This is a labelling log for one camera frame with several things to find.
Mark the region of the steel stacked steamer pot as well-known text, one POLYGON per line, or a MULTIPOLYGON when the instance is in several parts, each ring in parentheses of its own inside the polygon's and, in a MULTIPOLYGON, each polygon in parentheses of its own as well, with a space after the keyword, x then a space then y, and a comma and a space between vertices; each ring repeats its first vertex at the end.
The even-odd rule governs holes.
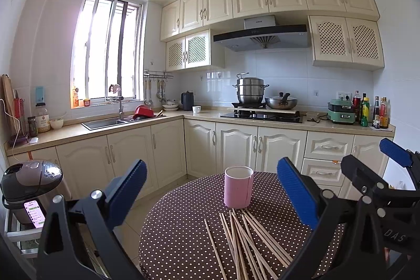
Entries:
POLYGON ((241 104, 260 104, 269 84, 266 84, 263 79, 245 77, 245 75, 248 75, 248 72, 238 73, 236 84, 233 84, 238 102, 241 104))

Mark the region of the window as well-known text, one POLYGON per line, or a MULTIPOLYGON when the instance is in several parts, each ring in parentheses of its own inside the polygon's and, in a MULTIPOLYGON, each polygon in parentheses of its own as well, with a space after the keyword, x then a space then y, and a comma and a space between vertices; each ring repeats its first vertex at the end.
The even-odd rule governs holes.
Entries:
POLYGON ((84 0, 73 38, 70 106, 138 100, 142 5, 84 0))

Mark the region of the red dish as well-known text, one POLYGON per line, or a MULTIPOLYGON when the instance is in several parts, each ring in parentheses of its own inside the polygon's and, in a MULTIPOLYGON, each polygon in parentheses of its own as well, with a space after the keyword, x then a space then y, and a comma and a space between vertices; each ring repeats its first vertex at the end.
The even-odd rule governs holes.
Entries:
POLYGON ((139 105, 134 111, 134 114, 132 115, 132 119, 138 120, 138 119, 149 119, 154 118, 154 111, 151 110, 146 105, 139 105))

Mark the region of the small dark jar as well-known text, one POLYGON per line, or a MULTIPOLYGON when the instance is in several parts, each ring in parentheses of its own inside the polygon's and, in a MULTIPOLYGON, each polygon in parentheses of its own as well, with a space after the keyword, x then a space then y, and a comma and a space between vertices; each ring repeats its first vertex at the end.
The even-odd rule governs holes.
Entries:
POLYGON ((28 133, 31 138, 38 136, 38 128, 35 116, 28 117, 28 133))

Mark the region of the steel wok with lid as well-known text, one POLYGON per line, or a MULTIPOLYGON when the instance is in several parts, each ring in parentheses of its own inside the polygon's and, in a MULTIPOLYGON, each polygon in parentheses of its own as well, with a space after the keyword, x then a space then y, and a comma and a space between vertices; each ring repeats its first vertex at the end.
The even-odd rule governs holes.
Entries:
POLYGON ((280 92, 277 97, 266 97, 265 103, 271 109, 289 110, 297 106, 298 100, 291 97, 289 92, 280 92))

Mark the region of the black electric kettle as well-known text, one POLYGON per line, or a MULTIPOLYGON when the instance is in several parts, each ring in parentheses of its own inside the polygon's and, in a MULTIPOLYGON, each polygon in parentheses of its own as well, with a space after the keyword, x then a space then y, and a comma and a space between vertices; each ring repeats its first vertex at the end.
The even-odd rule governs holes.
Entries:
POLYGON ((192 111, 194 106, 194 93, 189 91, 181 93, 181 104, 184 111, 192 111))

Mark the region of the wooden cutting board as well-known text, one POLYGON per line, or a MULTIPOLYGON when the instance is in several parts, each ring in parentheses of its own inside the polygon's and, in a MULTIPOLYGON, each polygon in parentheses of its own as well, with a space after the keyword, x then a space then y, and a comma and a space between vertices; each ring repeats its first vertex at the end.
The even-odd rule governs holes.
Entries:
POLYGON ((11 85, 11 79, 7 74, 1 76, 3 89, 4 89, 4 101, 6 103, 6 112, 10 121, 11 135, 16 136, 19 132, 19 123, 15 117, 14 111, 14 92, 11 85))

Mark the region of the black gas stove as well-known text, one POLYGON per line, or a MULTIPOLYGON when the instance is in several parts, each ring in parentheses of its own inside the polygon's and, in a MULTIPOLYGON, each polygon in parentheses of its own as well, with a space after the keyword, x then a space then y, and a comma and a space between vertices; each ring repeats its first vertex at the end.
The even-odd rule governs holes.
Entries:
POLYGON ((298 110, 294 109, 272 109, 265 103, 260 104, 240 104, 233 103, 232 112, 221 114, 221 118, 246 119, 246 120, 263 120, 278 121, 287 123, 302 123, 303 116, 298 110))

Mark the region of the pink cylindrical cup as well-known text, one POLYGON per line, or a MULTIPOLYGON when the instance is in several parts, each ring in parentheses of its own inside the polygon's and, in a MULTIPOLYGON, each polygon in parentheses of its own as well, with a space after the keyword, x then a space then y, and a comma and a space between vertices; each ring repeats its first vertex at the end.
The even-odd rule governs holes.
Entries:
POLYGON ((251 204, 254 170, 248 166, 231 166, 224 171, 224 204, 231 209, 251 204))

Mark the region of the rice cooker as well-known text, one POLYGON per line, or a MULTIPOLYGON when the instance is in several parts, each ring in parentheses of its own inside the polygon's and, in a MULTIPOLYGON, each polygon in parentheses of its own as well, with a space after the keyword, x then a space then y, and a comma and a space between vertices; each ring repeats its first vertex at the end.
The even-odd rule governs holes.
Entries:
POLYGON ((23 203, 37 200, 46 217, 56 195, 62 195, 66 200, 72 198, 61 167, 50 161, 26 161, 10 166, 2 176, 1 192, 4 207, 26 226, 33 224, 23 203))

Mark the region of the white mug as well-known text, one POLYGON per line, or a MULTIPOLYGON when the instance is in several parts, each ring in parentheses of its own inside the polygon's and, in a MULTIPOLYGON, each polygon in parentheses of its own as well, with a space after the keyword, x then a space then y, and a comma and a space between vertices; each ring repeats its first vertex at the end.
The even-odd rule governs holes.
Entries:
POLYGON ((193 113, 198 114, 201 112, 201 106, 194 106, 193 107, 193 113))

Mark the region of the green bottle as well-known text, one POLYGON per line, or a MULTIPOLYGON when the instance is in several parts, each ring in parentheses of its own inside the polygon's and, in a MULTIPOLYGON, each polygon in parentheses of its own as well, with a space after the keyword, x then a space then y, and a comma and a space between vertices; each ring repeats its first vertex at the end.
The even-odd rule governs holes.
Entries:
POLYGON ((364 97, 361 101, 361 109, 360 109, 360 124, 363 127, 369 126, 369 114, 370 114, 370 103, 369 98, 364 97))

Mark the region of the brown polka dot tablecloth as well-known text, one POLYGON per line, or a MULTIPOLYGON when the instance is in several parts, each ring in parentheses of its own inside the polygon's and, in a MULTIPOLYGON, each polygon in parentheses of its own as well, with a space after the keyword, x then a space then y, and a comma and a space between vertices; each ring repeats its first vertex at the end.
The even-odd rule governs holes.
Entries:
MULTIPOLYGON (((300 222, 274 173, 255 173, 248 210, 291 257, 300 252, 311 233, 300 222)), ((220 213, 229 214, 222 174, 189 182, 159 200, 140 235, 139 262, 145 279, 222 279, 204 219, 227 279, 235 279, 220 213)))

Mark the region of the smartphone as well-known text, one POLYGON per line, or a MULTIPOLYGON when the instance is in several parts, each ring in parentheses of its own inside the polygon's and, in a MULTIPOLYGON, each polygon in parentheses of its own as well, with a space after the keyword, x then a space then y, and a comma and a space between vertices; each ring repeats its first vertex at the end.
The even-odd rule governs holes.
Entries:
POLYGON ((23 203, 26 213, 35 228, 42 228, 45 223, 45 215, 37 200, 23 203))

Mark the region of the stacked white bowls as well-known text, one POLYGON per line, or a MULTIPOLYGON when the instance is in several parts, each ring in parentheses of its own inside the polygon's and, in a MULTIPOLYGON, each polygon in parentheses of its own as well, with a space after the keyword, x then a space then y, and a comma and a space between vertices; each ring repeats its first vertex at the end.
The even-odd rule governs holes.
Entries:
POLYGON ((162 102, 162 107, 167 112, 174 112, 177 111, 179 108, 179 103, 175 100, 169 100, 162 102))

